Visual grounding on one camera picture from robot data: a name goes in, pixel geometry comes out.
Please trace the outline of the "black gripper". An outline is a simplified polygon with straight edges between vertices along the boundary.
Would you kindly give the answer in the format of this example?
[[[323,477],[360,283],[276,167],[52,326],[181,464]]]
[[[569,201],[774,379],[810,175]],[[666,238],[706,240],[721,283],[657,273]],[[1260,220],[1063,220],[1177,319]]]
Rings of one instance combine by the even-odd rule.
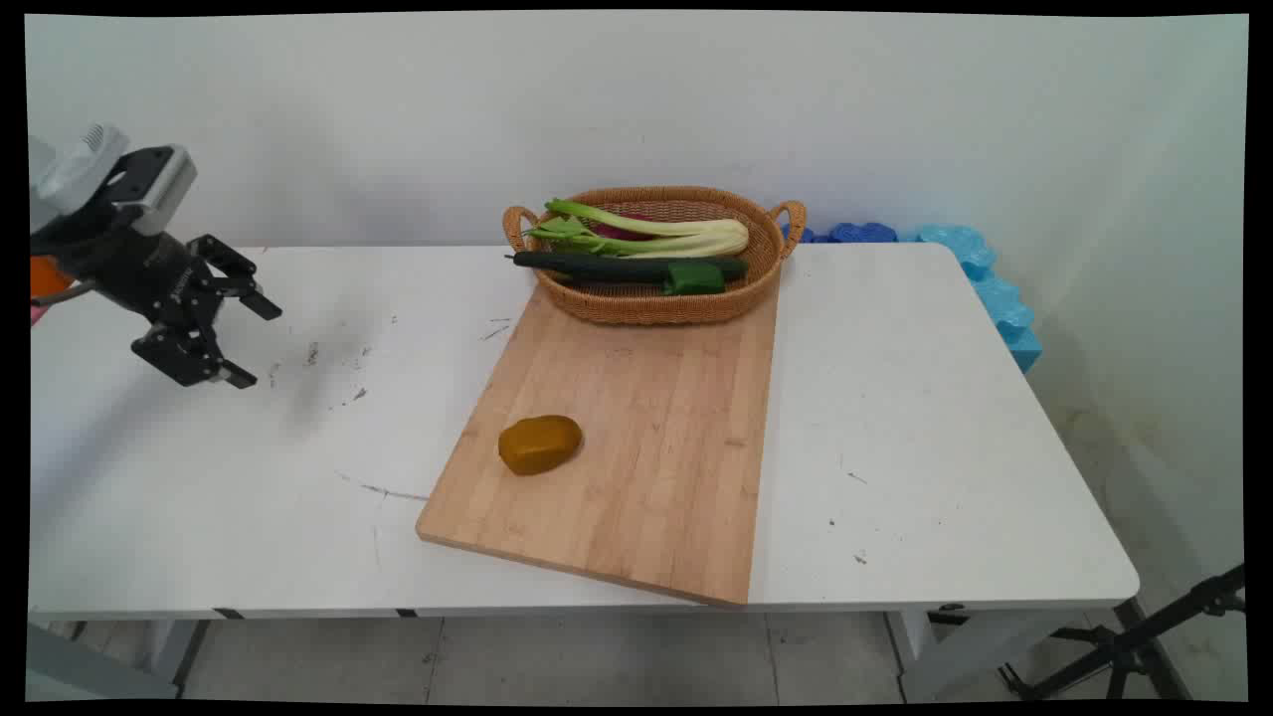
[[[258,265],[211,234],[179,242],[165,232],[140,233],[140,217],[137,208],[85,208],[34,231],[32,257],[50,260],[70,285],[36,288],[32,307],[47,310],[98,290],[153,324],[132,340],[131,352],[179,386],[258,383],[224,357],[213,334],[216,298],[239,299],[266,321],[281,317],[283,310],[264,294]]]

